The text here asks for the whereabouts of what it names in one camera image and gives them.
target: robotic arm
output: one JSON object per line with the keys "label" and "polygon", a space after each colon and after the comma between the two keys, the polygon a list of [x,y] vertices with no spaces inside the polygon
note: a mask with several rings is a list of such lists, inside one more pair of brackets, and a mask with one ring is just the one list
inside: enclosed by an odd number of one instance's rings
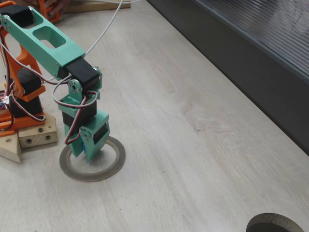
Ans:
{"label": "robotic arm", "polygon": [[[90,162],[105,145],[110,134],[109,114],[97,109],[102,73],[84,60],[85,52],[32,7],[18,6],[13,1],[0,4],[2,57],[7,68],[7,114],[0,115],[0,136],[16,129],[44,123],[39,95],[45,92],[44,81],[67,84],[69,93],[55,101],[62,111],[65,143],[74,156],[83,151]],[[5,36],[11,34],[21,45],[19,57],[11,56]],[[54,48],[46,46],[47,40]],[[42,77],[37,61],[58,82]],[[8,128],[11,118],[13,126]]]}

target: metal ring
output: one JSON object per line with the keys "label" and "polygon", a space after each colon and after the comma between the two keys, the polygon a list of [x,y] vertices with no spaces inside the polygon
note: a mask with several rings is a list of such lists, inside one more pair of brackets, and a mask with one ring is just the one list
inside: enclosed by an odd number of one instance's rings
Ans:
{"label": "metal ring", "polygon": [[70,162],[70,155],[72,154],[72,151],[70,149],[70,146],[67,145],[62,150],[59,163],[62,171],[71,179],[82,181],[82,182],[97,182],[105,180],[112,175],[116,174],[124,165],[125,159],[126,159],[126,150],[124,146],[119,142],[117,139],[113,137],[108,137],[106,143],[110,146],[112,146],[116,152],[116,159],[112,163],[112,165],[98,173],[80,173],[73,169]]}

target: wooden block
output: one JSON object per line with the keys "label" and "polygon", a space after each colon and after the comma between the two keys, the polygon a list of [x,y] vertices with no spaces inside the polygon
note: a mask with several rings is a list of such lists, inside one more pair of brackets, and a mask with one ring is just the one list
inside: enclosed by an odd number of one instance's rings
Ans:
{"label": "wooden block", "polygon": [[51,144],[58,141],[55,117],[45,113],[46,123],[19,129],[19,142],[22,148]]}
{"label": "wooden block", "polygon": [[20,145],[17,133],[0,138],[0,156],[21,163]]}
{"label": "wooden block", "polygon": [[[117,3],[108,3],[100,1],[72,1],[67,9],[67,13],[79,13],[88,11],[102,11],[102,10],[113,10],[117,9]],[[130,8],[130,3],[123,3],[121,8]]]}

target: green robotic arm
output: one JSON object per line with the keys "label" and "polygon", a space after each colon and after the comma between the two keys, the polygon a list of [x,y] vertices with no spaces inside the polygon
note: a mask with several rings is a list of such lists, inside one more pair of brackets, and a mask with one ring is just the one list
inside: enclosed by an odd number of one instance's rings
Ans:
{"label": "green robotic arm", "polygon": [[[110,134],[109,114],[97,109],[102,73],[84,60],[85,52],[32,7],[10,5],[0,8],[0,22],[69,93],[60,100],[65,143],[74,156],[83,151],[87,162],[101,150]],[[54,48],[47,47],[47,40]]]}

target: orange robot part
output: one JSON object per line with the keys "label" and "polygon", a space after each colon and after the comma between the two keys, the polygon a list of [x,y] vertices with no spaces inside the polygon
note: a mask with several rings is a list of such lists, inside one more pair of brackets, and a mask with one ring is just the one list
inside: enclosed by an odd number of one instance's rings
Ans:
{"label": "orange robot part", "polygon": [[45,7],[45,0],[39,0],[40,11],[41,14],[48,19],[51,23],[55,23],[60,20],[61,15],[59,12],[56,12],[52,17],[50,16],[50,12],[58,5],[59,0],[55,1],[51,6]]}
{"label": "orange robot part", "polygon": [[[7,5],[10,5],[10,4],[16,5],[16,3],[13,2],[13,1],[6,1],[4,3],[0,3],[0,7],[7,6]],[[6,47],[8,47],[7,43],[5,42],[5,37],[7,36],[7,34],[8,34],[8,32],[4,29],[2,29],[1,32],[0,32],[0,35],[2,36],[3,41],[4,41],[4,45]],[[33,70],[42,74],[41,70],[39,68],[39,65],[38,65],[37,61],[35,60],[35,58],[33,58],[33,56],[29,52],[27,52],[27,50],[22,45],[20,45],[20,48],[21,48],[21,54],[16,59],[20,63],[22,63],[26,66],[30,66]],[[20,69],[22,69],[23,67],[21,65],[19,65],[6,51],[4,51],[4,52],[5,52],[5,55],[6,55],[7,60],[8,60],[7,65],[9,66],[9,69],[10,69],[10,78],[14,81],[13,88],[14,88],[14,91],[15,91],[14,95],[15,95],[16,98],[19,98],[19,99],[22,99],[26,102],[29,102],[32,99],[38,97],[41,93],[45,92],[45,86],[41,86],[37,90],[35,90],[34,92],[25,95],[24,88],[22,87],[22,85],[21,85],[21,83],[18,79],[18,74],[17,74],[18,71]],[[28,116],[15,118],[13,126],[7,131],[0,132],[0,137],[14,134],[16,132],[16,130],[20,129],[20,128],[26,128],[26,127],[41,125],[41,124],[44,124],[44,123],[45,122],[36,121],[36,120],[34,120],[34,119],[32,119]],[[0,111],[0,129],[8,128],[10,126],[10,124],[11,124],[10,112],[8,110],[1,110]]]}

